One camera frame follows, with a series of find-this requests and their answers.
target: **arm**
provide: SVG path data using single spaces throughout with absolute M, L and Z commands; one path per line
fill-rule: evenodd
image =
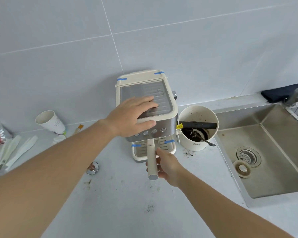
M 153 96 L 131 98 L 106 119 L 52 146 L 0 178 L 0 237 L 40 237 L 88 165 L 115 137 L 153 127 L 137 118 L 158 105 Z
M 217 238 L 291 238 L 269 221 L 235 204 L 183 168 L 177 158 L 157 149 L 159 177 L 180 188 Z

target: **espresso machine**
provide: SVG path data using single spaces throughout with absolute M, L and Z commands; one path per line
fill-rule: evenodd
M 175 153 L 176 122 L 178 106 L 176 93 L 171 91 L 167 77 L 162 70 L 145 70 L 122 75 L 117 79 L 116 106 L 131 97 L 154 96 L 156 108 L 142 113 L 137 123 L 154 120 L 157 124 L 151 129 L 127 137 L 131 142 L 132 156 L 137 162 L 148 162 L 149 180 L 158 179 L 156 147 Z

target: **drip tray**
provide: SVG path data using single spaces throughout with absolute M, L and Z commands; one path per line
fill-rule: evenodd
M 140 146 L 132 146 L 132 157 L 137 162 L 145 162 L 147 161 L 147 140 L 138 141 L 132 143 L 133 145 L 140 145 Z M 170 152 L 171 154 L 175 153 L 176 146 L 174 142 L 173 136 L 166 136 L 163 138 L 154 139 L 154 145 L 157 149 L 160 147 L 161 149 Z

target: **stainless steel sink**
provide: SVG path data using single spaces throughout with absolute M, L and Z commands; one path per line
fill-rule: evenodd
M 263 103 L 215 113 L 215 139 L 248 206 L 252 199 L 298 192 L 298 121 L 284 107 Z M 250 165 L 249 178 L 238 176 L 238 159 Z

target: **drain strainer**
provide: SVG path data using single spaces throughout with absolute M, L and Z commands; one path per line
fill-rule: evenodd
M 236 152 L 236 156 L 239 160 L 245 161 L 251 167 L 259 166 L 262 162 L 259 153 L 250 147 L 240 147 Z

